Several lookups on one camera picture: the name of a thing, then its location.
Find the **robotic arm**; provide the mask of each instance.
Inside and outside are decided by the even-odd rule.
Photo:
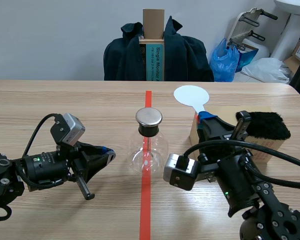
[[[54,117],[55,121],[50,132],[56,143],[56,151],[28,156],[39,128],[50,117]],[[6,216],[0,216],[0,221],[11,216],[12,210],[7,205],[23,194],[25,188],[21,179],[30,192],[54,188],[70,181],[78,184],[86,200],[95,197],[89,191],[87,182],[107,166],[116,154],[105,146],[79,142],[85,130],[80,120],[70,113],[63,116],[52,113],[37,126],[22,158],[10,160],[0,153],[0,208],[7,213]]]
[[[242,215],[241,240],[300,240],[300,211],[280,202],[271,184],[300,189],[300,183],[262,175],[247,149],[265,152],[299,166],[300,160],[244,142],[251,117],[246,111],[239,114],[240,119],[234,127],[215,115],[200,112],[197,126],[199,144],[183,155],[170,154],[163,179],[187,191],[197,181],[217,181],[229,204],[230,218],[239,210],[251,208]],[[195,150],[200,151],[198,161],[188,158]]]

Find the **box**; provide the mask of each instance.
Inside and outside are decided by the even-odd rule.
[[[165,41],[163,39],[139,39],[146,81],[165,79]]]
[[[164,9],[143,9],[143,35],[145,39],[163,39],[164,28]]]
[[[239,62],[238,66],[236,67],[235,72],[241,72],[242,68],[251,63],[254,59],[256,54],[258,53],[259,49],[248,44],[242,44],[245,47],[245,50],[238,49],[239,52]]]
[[[296,45],[291,57],[286,59],[284,63],[295,74],[300,66],[300,41]]]
[[[247,112],[272,112],[270,107],[267,106],[204,106],[205,110],[211,114],[217,115],[221,120],[233,126],[237,125],[236,113],[240,111]],[[193,118],[193,123],[190,131],[190,142],[191,145],[199,143],[199,137],[197,134],[197,114]],[[270,149],[278,150],[284,143],[284,140],[272,140],[264,138],[255,138],[253,136],[247,136],[246,142],[255,143],[258,145],[265,146]],[[266,153],[251,150],[253,154],[253,161],[255,163],[268,163],[271,155]],[[194,152],[195,159],[198,159],[199,150]]]

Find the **black jacket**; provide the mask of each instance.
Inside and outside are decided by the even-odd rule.
[[[164,80],[214,82],[203,42],[177,33],[182,25],[170,16],[164,31]],[[115,39],[104,52],[105,81],[145,81],[146,73],[139,46],[143,35],[140,22],[121,28],[123,38]]]

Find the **white plastic bag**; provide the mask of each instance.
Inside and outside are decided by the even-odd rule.
[[[241,72],[264,83],[287,84],[289,78],[279,70],[281,64],[276,58],[266,57],[244,66]]]

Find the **white paddle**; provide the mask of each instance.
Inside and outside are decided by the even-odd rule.
[[[173,95],[179,103],[193,107],[197,113],[205,111],[204,105],[209,101],[207,91],[198,86],[181,86]]]

